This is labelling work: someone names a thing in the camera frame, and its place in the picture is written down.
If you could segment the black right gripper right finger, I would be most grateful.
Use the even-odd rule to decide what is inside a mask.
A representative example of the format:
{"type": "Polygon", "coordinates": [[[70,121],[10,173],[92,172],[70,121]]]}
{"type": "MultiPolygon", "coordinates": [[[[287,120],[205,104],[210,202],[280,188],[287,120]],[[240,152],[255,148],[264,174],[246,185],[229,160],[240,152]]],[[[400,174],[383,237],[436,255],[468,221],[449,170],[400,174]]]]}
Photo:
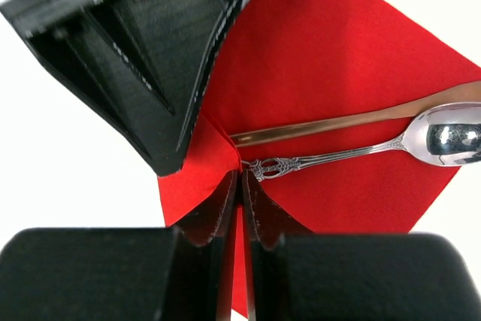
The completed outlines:
{"type": "Polygon", "coordinates": [[[437,235],[322,235],[241,178],[251,320],[478,320],[459,252],[437,235]]]}

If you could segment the silver ornate spoon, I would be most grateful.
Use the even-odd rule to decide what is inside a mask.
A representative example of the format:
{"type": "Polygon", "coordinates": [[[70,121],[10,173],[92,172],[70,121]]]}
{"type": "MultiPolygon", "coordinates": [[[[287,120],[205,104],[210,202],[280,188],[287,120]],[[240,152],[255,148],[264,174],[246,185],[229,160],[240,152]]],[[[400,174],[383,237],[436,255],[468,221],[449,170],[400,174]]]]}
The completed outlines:
{"type": "Polygon", "coordinates": [[[379,144],[313,156],[243,161],[257,181],[272,180],[309,167],[391,150],[409,153],[429,165],[458,167],[480,160],[480,103],[442,104],[416,116],[399,136],[379,144]]]}

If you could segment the red paper napkin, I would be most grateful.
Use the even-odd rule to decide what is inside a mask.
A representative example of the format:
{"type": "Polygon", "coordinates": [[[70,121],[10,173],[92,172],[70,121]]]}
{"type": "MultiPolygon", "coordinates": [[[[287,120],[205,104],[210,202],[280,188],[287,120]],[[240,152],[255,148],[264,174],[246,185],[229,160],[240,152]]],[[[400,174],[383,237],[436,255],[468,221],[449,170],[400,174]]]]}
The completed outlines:
{"type": "MultiPolygon", "coordinates": [[[[232,306],[249,319],[242,162],[372,146],[415,117],[249,147],[230,136],[378,111],[473,81],[480,0],[250,0],[219,49],[183,167],[159,178],[165,222],[172,226],[237,172],[232,306]]],[[[259,183],[317,234],[445,238],[460,227],[480,243],[480,160],[438,167],[393,150],[259,183]]]]}

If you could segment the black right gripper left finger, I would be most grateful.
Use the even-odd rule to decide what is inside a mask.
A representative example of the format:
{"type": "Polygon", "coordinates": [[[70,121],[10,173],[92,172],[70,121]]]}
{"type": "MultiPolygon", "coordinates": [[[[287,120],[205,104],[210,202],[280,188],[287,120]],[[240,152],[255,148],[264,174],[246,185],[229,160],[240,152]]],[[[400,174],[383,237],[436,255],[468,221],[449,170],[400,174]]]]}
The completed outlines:
{"type": "Polygon", "coordinates": [[[1,252],[3,320],[228,320],[237,172],[166,228],[26,229],[1,252]]]}

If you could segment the copper knife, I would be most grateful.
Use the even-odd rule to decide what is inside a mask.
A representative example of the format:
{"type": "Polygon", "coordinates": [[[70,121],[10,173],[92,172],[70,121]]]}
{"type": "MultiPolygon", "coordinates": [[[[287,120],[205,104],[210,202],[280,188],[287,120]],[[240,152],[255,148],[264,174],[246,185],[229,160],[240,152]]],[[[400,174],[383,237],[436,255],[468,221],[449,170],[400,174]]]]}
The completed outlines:
{"type": "Polygon", "coordinates": [[[238,147],[249,147],[369,123],[412,118],[430,108],[443,104],[479,101],[480,82],[473,81],[436,92],[414,101],[409,101],[378,111],[238,133],[236,135],[231,135],[230,139],[232,139],[234,144],[238,147]]]}

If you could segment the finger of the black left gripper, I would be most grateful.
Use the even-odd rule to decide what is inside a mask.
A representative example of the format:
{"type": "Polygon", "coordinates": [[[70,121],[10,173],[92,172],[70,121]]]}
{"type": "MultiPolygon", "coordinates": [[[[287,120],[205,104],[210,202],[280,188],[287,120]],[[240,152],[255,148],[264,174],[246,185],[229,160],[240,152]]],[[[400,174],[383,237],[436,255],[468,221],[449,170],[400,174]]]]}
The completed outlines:
{"type": "Polygon", "coordinates": [[[161,177],[185,162],[213,64],[250,0],[10,0],[40,64],[161,177]]]}

